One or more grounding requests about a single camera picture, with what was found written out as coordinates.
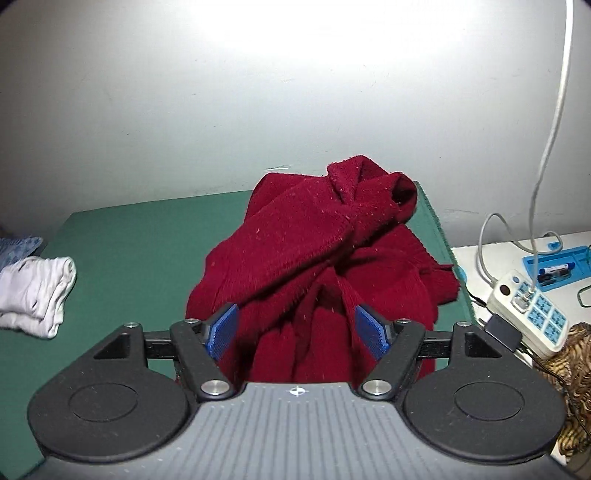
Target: blue patterned cloth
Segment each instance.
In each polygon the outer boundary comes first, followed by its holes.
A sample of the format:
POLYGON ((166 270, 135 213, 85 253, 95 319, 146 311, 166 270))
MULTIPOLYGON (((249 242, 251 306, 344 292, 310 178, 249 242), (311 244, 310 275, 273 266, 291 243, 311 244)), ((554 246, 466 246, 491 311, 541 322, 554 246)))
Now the blue patterned cloth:
POLYGON ((31 255, 43 242, 40 236, 0 238, 0 270, 31 255))

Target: white desk surface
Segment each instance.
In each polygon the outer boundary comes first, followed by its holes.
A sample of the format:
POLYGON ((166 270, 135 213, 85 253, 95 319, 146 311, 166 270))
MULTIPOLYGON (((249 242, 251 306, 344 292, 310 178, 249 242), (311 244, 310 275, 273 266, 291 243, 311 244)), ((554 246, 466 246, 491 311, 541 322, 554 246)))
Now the white desk surface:
MULTIPOLYGON (((562 236, 564 242, 564 249, 580 247, 581 245, 591 244, 591 232, 571 233, 570 235, 562 236)), ((538 239, 537 246, 540 250, 548 250, 548 244, 555 242, 554 237, 546 237, 538 239)), ((529 241, 522 242, 527 247, 529 241)), ((476 245, 469 247, 452 248, 453 254, 456 256, 458 264, 466 272, 467 282, 466 286, 473 295, 487 301, 492 289, 482 280, 479 271, 476 267, 476 245)), ((489 244, 483 247, 483 255, 486 267, 489 272, 495 277, 500 278, 509 270, 518 270, 527 276, 527 272, 523 266, 523 257, 529 254, 520 250, 511 242, 503 242, 498 244, 489 244)), ((591 277, 584 278, 577 282, 565 285, 564 287, 555 288, 544 293, 557 307, 564 312, 569 321, 569 326, 576 323, 586 322, 591 323, 591 309, 584 309, 577 301, 577 292, 579 289, 591 285, 591 277)), ((584 292, 581 295, 583 302, 591 305, 591 290, 584 292)), ((472 303, 474 312, 477 318, 485 321, 491 317, 491 313, 483 307, 479 307, 474 302, 472 303)))

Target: green tablecloth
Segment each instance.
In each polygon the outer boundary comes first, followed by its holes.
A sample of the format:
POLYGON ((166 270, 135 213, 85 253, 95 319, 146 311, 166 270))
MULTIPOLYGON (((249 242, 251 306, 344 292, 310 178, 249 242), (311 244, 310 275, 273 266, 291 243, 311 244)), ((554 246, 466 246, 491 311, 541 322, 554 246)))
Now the green tablecloth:
MULTIPOLYGON (((0 330, 0 472, 16 478, 42 458, 27 425, 35 390, 125 322, 164 330, 182 319, 207 253, 242 222, 250 192, 140 203, 74 213, 44 257, 70 256, 78 278, 53 340, 0 330)), ((440 262, 453 256, 420 189, 408 223, 440 262)), ((471 319, 469 298, 441 306, 437 328, 471 319)), ((174 375, 172 361, 150 367, 174 375)))

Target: white folded cloth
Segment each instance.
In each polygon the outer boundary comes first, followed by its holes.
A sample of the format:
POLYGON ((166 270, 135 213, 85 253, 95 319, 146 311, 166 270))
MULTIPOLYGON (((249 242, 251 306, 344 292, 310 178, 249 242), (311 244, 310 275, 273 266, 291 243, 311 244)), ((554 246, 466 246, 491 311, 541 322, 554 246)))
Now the white folded cloth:
POLYGON ((27 257, 0 270, 0 328, 54 338, 76 280, 70 257, 27 257))

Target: wall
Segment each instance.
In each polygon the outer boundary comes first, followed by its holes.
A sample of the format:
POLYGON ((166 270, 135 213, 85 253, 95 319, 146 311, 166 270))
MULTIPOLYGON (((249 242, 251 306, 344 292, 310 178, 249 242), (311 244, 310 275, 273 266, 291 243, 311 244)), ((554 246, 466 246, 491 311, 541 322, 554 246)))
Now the wall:
MULTIPOLYGON (((77 210, 251 189, 363 153, 424 185, 453 245, 494 210, 526 236, 563 2, 208 3, 18 0, 0 16, 0 223, 51 237, 77 210)), ((538 233, 591 224, 581 1, 575 24, 538 233)))

